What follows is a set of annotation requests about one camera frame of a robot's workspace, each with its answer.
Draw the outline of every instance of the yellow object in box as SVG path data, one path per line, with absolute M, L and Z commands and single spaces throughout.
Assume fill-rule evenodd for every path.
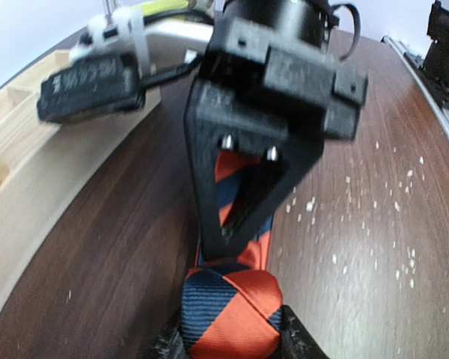
M 149 1 L 135 5 L 143 9 L 143 15 L 153 15 L 167 10 L 178 10 L 188 8 L 189 2 L 186 0 L 165 0 L 165 1 Z

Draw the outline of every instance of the dark brown table surface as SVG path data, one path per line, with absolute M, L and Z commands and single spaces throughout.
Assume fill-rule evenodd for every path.
M 351 62 L 370 75 L 358 138 L 328 144 L 277 211 L 269 270 L 331 358 L 449 359 L 449 143 L 389 47 L 363 39 Z M 0 315 L 0 358 L 136 358 L 178 307 L 198 234 L 188 89 L 163 90 L 48 235 Z

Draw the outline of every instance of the black cable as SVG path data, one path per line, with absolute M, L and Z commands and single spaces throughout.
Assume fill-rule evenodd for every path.
M 141 86 L 147 90 L 157 86 L 165 85 L 167 83 L 176 81 L 189 75 L 196 67 L 198 67 L 203 60 L 202 54 L 196 54 L 195 58 L 187 63 L 177 67 L 169 67 L 155 73 L 151 77 L 141 80 Z
M 148 15 L 143 18 L 144 25 L 148 26 L 154 22 L 158 22 L 164 19 L 169 19 L 170 17 L 176 16 L 193 16 L 199 18 L 203 23 L 208 25 L 215 25 L 215 20 L 201 10 L 196 9 L 178 9 L 178 10 L 167 10 L 160 13 L 154 13 L 153 15 Z
M 356 50 L 359 43 L 359 38 L 361 37 L 361 16 L 359 15 L 358 8 L 353 4 L 336 4 L 332 6 L 332 10 L 336 11 L 340 7 L 345 7 L 351 12 L 352 21 L 354 22 L 354 37 L 352 38 L 352 45 L 349 51 L 339 57 L 339 61 L 345 61 L 349 56 L 351 56 Z

